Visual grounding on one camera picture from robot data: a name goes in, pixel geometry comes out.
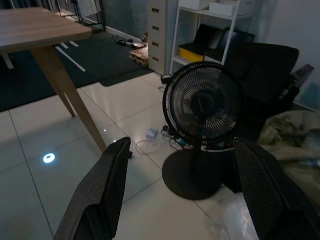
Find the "plastic bag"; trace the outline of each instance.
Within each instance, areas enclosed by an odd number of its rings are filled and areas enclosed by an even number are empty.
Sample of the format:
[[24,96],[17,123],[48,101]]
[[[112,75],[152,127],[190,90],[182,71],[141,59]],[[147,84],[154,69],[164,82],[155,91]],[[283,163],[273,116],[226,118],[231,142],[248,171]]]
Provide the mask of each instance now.
[[212,219],[210,230],[219,240],[259,240],[242,193],[222,205],[222,214]]

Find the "fan base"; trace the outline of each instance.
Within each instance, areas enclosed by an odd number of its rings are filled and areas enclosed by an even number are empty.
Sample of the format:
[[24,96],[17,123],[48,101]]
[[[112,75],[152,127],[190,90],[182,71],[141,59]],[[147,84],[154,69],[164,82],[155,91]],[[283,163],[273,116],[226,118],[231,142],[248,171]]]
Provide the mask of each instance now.
[[215,194],[222,184],[221,160],[224,152],[184,149],[171,154],[162,166],[166,186],[178,196],[202,200]]

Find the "white wall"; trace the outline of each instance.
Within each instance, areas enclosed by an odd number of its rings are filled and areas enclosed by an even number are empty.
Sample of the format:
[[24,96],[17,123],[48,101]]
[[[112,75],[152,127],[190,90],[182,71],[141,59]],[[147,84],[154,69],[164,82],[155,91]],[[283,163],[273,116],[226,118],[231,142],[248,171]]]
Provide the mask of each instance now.
[[295,69],[310,64],[315,70],[295,101],[320,110],[320,0],[260,0],[249,32],[255,42],[299,49]]

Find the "cloth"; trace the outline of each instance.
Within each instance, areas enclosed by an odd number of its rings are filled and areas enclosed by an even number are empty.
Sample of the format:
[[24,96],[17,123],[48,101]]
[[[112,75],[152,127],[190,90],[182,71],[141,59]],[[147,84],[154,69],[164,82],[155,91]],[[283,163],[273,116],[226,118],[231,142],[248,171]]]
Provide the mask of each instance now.
[[77,0],[82,17],[87,17],[101,11],[99,0]]
[[320,113],[287,111],[272,116],[258,144],[278,159],[285,173],[320,211]]

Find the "electric fan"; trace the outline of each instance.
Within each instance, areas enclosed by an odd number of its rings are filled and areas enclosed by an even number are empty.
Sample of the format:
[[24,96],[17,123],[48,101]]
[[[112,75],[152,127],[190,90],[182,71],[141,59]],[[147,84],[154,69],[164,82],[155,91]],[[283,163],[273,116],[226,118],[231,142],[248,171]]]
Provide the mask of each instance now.
[[163,113],[174,134],[193,146],[171,154],[162,167],[166,186],[180,197],[201,200],[222,184],[227,151],[209,152],[235,128],[243,106],[239,82],[222,65],[200,61],[177,71],[163,94]]

